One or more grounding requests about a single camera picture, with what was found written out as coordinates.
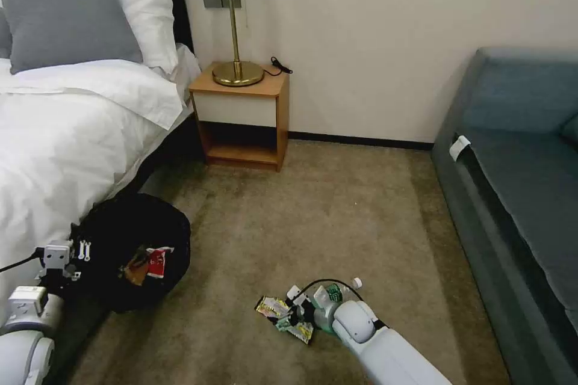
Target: gray sofa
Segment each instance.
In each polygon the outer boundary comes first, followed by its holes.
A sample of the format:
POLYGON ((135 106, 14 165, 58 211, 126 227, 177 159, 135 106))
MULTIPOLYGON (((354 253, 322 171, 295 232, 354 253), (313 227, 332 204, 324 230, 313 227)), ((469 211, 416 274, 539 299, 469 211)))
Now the gray sofa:
POLYGON ((433 147, 514 384, 578 384, 577 113, 578 53, 481 49, 433 147))

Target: white pillow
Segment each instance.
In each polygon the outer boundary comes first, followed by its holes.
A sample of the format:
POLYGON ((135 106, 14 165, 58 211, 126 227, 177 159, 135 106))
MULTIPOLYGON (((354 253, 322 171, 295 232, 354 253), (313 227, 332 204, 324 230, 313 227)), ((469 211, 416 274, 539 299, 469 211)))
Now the white pillow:
POLYGON ((120 0, 144 64, 171 74, 178 64, 172 0, 120 0))

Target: trash bag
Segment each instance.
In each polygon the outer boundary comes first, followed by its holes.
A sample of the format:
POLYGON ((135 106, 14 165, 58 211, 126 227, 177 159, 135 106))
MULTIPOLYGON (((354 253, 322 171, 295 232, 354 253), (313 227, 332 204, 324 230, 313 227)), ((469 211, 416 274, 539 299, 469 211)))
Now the trash bag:
POLYGON ((187 271, 190 235, 187 217, 156 197, 129 194, 107 200, 73 227, 76 257, 81 241, 90 243, 90 260, 74 261, 79 282, 115 312, 151 306, 187 271), (159 272, 160 262, 164 272, 159 272))

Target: white duvet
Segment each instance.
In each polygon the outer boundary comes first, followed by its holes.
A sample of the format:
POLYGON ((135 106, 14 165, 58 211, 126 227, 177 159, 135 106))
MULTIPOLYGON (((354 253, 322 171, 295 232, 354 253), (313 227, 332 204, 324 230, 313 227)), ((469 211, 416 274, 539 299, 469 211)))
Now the white duvet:
MULTIPOLYGON (((66 239, 182 117, 176 85, 106 60, 11 76, 0 60, 0 267, 66 239)), ((0 274, 0 321, 37 260, 0 274)))

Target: black trash bin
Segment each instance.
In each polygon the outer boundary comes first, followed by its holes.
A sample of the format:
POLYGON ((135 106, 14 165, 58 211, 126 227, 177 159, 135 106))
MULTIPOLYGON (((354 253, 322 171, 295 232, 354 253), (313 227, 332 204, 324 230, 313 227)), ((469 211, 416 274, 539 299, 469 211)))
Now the black trash bin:
POLYGON ((129 194, 97 205, 72 230, 76 250, 90 242, 90 261, 77 260, 80 283, 115 312, 159 302, 180 281, 190 263, 190 223, 170 204, 147 194, 129 194), (174 248, 165 254, 163 278, 131 283, 124 269, 138 251, 174 248))

